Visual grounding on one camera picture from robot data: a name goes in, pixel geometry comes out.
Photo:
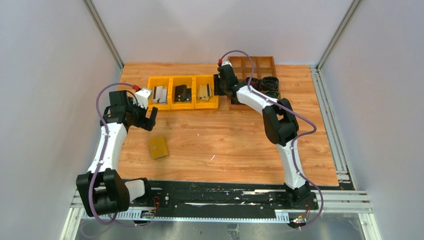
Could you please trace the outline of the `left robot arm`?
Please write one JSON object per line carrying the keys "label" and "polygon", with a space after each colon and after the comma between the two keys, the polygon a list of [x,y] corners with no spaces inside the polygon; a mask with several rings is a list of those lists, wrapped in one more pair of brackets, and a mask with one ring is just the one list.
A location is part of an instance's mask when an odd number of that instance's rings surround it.
{"label": "left robot arm", "polygon": [[153,193],[147,178],[123,180],[118,173],[120,154],[130,127],[151,131],[158,109],[147,117],[152,91],[141,88],[109,92],[109,106],[100,113],[100,141],[87,172],[76,178],[76,187],[89,217],[125,212],[131,202],[151,203]]}

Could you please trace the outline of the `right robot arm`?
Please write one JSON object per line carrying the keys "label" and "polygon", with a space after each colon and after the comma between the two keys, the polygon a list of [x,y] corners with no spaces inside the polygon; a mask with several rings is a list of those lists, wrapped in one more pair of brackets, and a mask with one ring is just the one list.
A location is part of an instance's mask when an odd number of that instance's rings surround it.
{"label": "right robot arm", "polygon": [[230,100],[244,104],[261,114],[267,139],[276,146],[284,169],[285,193],[275,197],[275,204],[286,204],[289,208],[306,207],[310,210],[323,210],[317,197],[322,194],[312,192],[312,183],[302,170],[297,139],[299,124],[297,117],[286,98],[269,97],[254,89],[247,82],[238,81],[229,61],[218,64],[214,75],[216,93]]}

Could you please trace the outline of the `yellow leather card holder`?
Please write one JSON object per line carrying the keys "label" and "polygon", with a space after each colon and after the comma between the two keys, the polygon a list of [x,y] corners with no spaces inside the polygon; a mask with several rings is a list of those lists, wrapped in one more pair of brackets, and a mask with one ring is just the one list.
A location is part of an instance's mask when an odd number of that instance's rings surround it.
{"label": "yellow leather card holder", "polygon": [[170,156],[167,140],[163,135],[150,138],[148,140],[148,146],[150,156],[153,160],[158,160]]}

